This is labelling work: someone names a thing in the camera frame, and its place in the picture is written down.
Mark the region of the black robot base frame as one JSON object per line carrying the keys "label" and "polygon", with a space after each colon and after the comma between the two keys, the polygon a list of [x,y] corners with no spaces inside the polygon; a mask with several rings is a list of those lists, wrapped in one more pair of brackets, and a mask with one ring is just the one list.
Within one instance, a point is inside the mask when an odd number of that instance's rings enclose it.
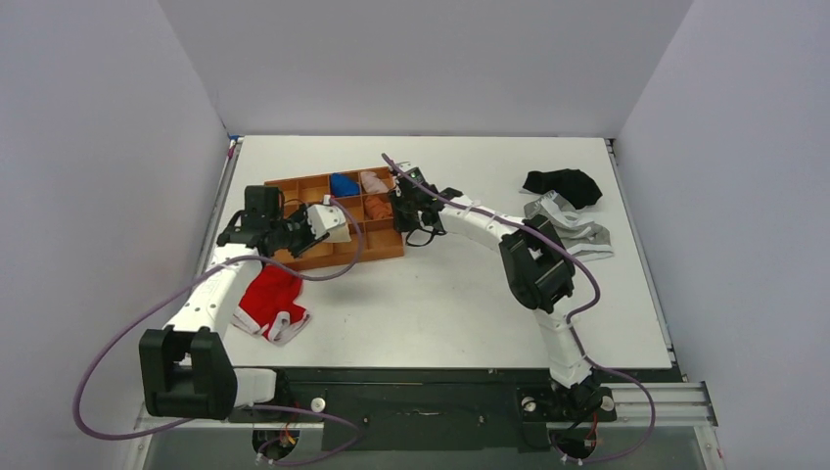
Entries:
{"label": "black robot base frame", "polygon": [[322,447],[356,439],[355,450],[482,450],[519,452],[592,449],[593,426],[623,422],[623,400],[612,410],[602,399],[614,392],[645,398],[681,380],[677,368],[633,369],[627,378],[594,372],[567,389],[540,368],[393,369],[290,367],[277,372],[276,396],[257,408],[230,414],[234,423],[282,425],[285,453],[300,441],[301,425],[323,426]]}

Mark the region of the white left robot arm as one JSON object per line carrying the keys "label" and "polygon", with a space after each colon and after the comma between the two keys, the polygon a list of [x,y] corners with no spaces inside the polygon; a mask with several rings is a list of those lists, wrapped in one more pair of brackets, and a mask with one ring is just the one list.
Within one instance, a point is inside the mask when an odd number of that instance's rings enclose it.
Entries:
{"label": "white left robot arm", "polygon": [[266,420],[285,418],[292,394],[267,368],[235,367],[223,344],[233,314],[275,252],[299,256],[348,227],[341,207],[325,199],[293,212],[276,186],[246,188],[244,205],[218,234],[210,264],[162,329],[139,341],[145,405],[157,417],[223,420],[253,405]]}

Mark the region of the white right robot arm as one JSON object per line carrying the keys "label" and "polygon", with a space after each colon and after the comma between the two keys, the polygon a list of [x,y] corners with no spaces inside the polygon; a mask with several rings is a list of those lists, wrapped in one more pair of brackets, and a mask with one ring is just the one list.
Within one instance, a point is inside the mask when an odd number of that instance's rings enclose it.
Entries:
{"label": "white right robot arm", "polygon": [[570,329],[567,315],[556,303],[574,292],[576,267],[551,222],[502,214],[447,188],[441,192],[426,182],[416,166],[391,166],[390,191],[395,222],[405,232],[432,230],[463,236],[500,255],[508,288],[523,307],[532,311],[547,353],[547,367],[558,386],[552,392],[554,409],[566,418],[580,416],[591,404],[582,382],[591,366]]}

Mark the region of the wooden compartment tray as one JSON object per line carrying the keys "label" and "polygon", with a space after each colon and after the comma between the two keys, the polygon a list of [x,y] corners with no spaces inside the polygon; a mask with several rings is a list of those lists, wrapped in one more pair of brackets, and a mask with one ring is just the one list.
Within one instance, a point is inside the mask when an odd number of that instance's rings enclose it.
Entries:
{"label": "wooden compartment tray", "polygon": [[[338,173],[349,176],[359,184],[360,194],[354,197],[336,198],[357,220],[358,229],[363,235],[364,250],[359,260],[365,262],[401,257],[404,255],[403,238],[393,228],[393,219],[368,220],[365,217],[363,203],[364,198],[369,196],[369,194],[363,192],[359,179],[359,172],[365,170],[365,168],[362,168],[338,171]],[[294,178],[267,180],[264,184],[266,186],[276,186],[282,191],[285,199],[285,214],[291,215],[300,208],[300,204],[321,203],[326,195],[331,195],[331,174],[322,173]],[[387,194],[376,195],[385,196],[390,201]],[[300,258],[293,258],[286,250],[278,251],[274,257],[297,271],[346,265],[352,260],[353,255],[358,249],[356,228],[350,224],[349,229],[351,235],[351,241],[349,243],[321,243],[305,252]]]}

